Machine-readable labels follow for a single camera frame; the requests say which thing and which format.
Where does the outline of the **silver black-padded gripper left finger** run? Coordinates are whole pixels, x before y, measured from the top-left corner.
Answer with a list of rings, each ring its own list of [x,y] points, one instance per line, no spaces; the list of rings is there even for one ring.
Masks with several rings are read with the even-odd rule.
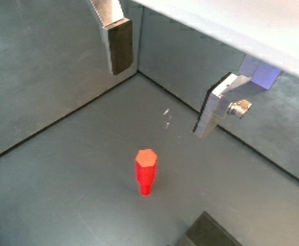
[[[108,66],[120,74],[133,62],[132,21],[124,16],[118,0],[85,0],[100,26]]]

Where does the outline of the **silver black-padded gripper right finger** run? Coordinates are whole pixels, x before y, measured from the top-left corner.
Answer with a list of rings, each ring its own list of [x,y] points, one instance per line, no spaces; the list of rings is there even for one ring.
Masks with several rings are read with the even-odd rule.
[[[228,72],[208,89],[192,132],[205,137],[227,115],[243,118],[251,107],[248,97],[267,91],[280,75],[279,68],[245,55],[239,75]]]

